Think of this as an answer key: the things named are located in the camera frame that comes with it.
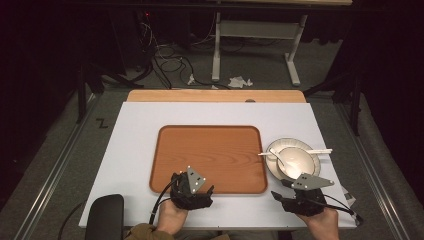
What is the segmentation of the brown wooden tray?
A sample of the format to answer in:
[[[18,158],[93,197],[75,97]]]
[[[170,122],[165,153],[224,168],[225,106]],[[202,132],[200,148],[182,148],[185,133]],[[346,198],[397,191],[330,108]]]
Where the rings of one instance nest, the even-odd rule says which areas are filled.
[[[254,126],[167,125],[158,132],[149,187],[158,193],[174,173],[191,167],[217,194],[260,194],[268,187]]]

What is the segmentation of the white board table cover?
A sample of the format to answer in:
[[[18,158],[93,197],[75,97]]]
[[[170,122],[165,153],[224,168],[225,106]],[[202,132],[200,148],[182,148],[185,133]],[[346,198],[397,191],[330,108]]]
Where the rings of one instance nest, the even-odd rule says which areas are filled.
[[[149,186],[159,130],[166,125],[237,125],[259,130],[262,146],[282,137],[299,139],[314,149],[326,147],[308,103],[125,102],[115,124],[88,198],[120,194],[124,224],[149,220],[158,194]],[[189,230],[292,230],[305,224],[287,213],[271,193],[292,191],[269,175],[261,194],[213,195],[211,207],[189,213]]]

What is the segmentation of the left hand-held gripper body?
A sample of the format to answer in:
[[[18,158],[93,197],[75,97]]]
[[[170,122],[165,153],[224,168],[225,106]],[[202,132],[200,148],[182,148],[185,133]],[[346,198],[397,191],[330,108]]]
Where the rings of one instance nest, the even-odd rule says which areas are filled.
[[[174,173],[171,177],[171,201],[180,209],[196,210],[208,208],[213,200],[206,192],[199,190],[205,184],[206,178],[200,175],[191,166],[185,172]]]

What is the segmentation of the white round plate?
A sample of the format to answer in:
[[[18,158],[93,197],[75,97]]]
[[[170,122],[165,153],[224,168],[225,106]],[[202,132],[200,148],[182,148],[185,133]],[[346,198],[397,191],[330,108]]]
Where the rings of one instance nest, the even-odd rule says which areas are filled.
[[[266,152],[268,152],[270,148],[274,148],[275,150],[280,151],[288,147],[296,147],[296,148],[301,148],[303,150],[311,150],[311,147],[309,145],[307,145],[306,143],[300,140],[293,139],[293,138],[281,138],[281,139],[277,139],[273,141],[268,146]],[[316,154],[312,154],[311,156],[315,163],[315,172],[311,175],[318,176],[321,172],[321,162],[319,160],[319,157]],[[264,159],[266,161],[268,169],[277,179],[295,180],[295,179],[291,179],[287,177],[280,171],[280,169],[278,168],[278,160],[274,155],[264,156]]]

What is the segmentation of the black padded chair part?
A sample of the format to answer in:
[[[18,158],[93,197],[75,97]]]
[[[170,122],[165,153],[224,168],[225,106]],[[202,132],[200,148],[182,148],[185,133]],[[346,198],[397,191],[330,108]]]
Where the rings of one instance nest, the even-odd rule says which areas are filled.
[[[124,198],[113,194],[96,199],[89,211],[85,240],[123,240]]]

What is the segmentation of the black metal stand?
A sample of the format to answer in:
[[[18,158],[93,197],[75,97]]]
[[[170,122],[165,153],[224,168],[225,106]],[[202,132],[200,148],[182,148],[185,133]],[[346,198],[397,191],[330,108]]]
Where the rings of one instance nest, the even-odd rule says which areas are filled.
[[[358,120],[360,109],[362,75],[357,73],[342,73],[329,80],[317,84],[303,92],[305,97],[309,97],[317,92],[334,88],[332,100],[334,103],[350,102],[349,125],[353,133],[358,136]]]
[[[124,86],[130,87],[130,88],[137,88],[137,85],[133,82],[130,82],[129,80],[125,79],[124,77],[98,65],[95,63],[83,63],[78,72],[77,72],[77,96],[78,96],[78,118],[77,122],[81,123],[84,117],[86,116],[88,112],[87,104],[88,100],[86,97],[86,85],[89,85],[90,88],[94,93],[103,93],[104,88],[101,84],[101,81],[94,81],[90,80],[88,78],[88,74],[91,72],[96,72],[99,75],[106,75],[113,80],[117,81],[120,84],[123,84]]]

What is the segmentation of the white chopstick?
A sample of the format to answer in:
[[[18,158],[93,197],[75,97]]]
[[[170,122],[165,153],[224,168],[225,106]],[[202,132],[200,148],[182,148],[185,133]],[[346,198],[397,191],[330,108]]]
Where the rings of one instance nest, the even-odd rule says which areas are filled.
[[[333,149],[324,149],[324,150],[306,150],[308,154],[331,154]],[[258,153],[258,156],[268,156],[272,155],[270,152]]]
[[[307,154],[331,154],[333,149],[322,149],[322,150],[303,150],[298,148],[285,148],[283,150],[277,151],[275,149],[270,149],[268,152],[258,153],[258,156],[268,156],[268,155],[275,155],[276,153],[283,153],[283,152],[305,152]]]

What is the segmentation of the small paper label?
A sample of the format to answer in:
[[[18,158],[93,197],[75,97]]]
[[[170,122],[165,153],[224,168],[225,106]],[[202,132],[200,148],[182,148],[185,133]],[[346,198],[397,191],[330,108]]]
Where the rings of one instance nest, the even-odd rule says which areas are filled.
[[[352,206],[356,202],[356,198],[346,188],[342,188],[342,191],[348,205]]]

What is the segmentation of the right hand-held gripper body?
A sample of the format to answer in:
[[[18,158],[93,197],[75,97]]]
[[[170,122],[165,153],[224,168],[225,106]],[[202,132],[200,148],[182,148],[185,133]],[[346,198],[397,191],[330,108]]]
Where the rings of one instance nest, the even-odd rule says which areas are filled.
[[[293,188],[291,189],[294,190],[295,197],[283,198],[282,206],[286,212],[314,216],[324,210],[327,202],[324,199],[322,188],[333,186],[332,180],[302,173],[292,182]]]

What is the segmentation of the person's left hand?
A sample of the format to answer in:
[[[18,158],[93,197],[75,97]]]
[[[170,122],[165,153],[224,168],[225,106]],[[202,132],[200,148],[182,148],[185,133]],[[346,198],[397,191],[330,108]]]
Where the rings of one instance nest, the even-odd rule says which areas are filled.
[[[156,229],[175,235],[184,226],[187,216],[187,210],[178,208],[171,200],[166,200],[160,205]]]

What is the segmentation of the metal floor rail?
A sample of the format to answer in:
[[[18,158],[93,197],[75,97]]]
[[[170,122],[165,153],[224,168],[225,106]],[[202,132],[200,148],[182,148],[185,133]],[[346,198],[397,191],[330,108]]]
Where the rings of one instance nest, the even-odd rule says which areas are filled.
[[[393,237],[395,240],[411,240],[404,223],[400,219],[394,202],[384,187],[383,182],[379,177],[368,153],[366,152],[362,141],[359,136],[354,133],[350,126],[348,111],[341,104],[336,104],[335,108],[337,113],[340,115],[345,128],[349,132],[350,138],[352,139],[355,149],[359,154],[359,160],[363,170],[365,171],[367,181]]]
[[[18,231],[13,237],[13,240],[30,240],[42,214],[44,213],[54,191],[65,171],[69,162],[76,142],[84,128],[88,115],[92,113],[95,105],[100,98],[99,94],[90,94],[87,101],[83,101],[87,109],[82,115],[78,115],[73,121],[71,132],[67,135],[65,142],[61,145],[59,155],[55,158],[53,166],[49,170],[49,174],[45,178],[43,185],[38,189],[37,196],[31,203],[31,208],[28,210],[24,220],[22,221]]]

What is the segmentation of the white metal desk frame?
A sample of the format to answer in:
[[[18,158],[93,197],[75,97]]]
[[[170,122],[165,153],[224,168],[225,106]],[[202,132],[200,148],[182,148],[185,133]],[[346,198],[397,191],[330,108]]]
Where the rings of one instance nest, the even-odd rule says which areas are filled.
[[[292,48],[290,52],[286,52],[284,54],[284,61],[287,66],[292,85],[299,86],[301,82],[294,63],[294,58],[303,35],[307,19],[307,15],[302,15],[300,20],[296,23],[222,20],[221,13],[216,13],[212,80],[214,82],[218,82],[220,80],[220,44],[222,37],[291,40]]]

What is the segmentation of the white ceramic spoon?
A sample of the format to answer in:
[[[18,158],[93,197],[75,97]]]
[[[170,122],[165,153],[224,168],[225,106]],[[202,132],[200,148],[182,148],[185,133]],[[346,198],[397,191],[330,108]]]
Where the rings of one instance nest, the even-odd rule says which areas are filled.
[[[270,148],[269,149],[269,152],[272,154],[272,155],[274,155],[276,158],[277,158],[277,160],[283,165],[283,166],[286,166],[286,163],[281,159],[281,156],[280,156],[280,154],[274,149],[274,148]]]

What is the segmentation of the person's right hand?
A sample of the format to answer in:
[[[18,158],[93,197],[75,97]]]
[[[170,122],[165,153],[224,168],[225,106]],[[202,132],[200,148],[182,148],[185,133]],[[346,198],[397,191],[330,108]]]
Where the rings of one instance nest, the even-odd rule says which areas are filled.
[[[315,240],[340,240],[336,210],[325,208],[314,216],[297,214],[297,217],[306,224]]]

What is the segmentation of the white ceramic bowl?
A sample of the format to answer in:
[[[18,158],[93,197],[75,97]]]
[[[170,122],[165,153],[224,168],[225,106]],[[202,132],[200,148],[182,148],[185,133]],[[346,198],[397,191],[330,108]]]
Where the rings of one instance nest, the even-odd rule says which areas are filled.
[[[297,179],[302,173],[313,174],[315,163],[305,150],[288,147],[278,153],[278,168],[287,177]]]

